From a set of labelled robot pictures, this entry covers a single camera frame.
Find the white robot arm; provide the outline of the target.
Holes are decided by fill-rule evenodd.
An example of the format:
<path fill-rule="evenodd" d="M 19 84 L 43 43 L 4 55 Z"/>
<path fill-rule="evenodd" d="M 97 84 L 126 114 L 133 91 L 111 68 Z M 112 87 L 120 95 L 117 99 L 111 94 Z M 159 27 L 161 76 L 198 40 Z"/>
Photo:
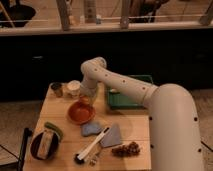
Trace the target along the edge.
<path fill-rule="evenodd" d="M 94 96 L 102 82 L 148 110 L 152 171 L 204 171 L 197 109 L 185 88 L 111 72 L 102 57 L 83 62 L 81 72 L 83 94 Z"/>

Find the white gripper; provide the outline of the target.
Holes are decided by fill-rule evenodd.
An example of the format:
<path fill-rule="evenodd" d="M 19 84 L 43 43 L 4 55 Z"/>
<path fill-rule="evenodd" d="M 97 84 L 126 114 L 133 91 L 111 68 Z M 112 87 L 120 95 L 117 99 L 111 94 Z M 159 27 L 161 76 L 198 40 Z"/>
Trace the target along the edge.
<path fill-rule="evenodd" d="M 80 92 L 90 98 L 94 98 L 97 94 L 98 82 L 93 79 L 84 78 L 80 85 Z"/>

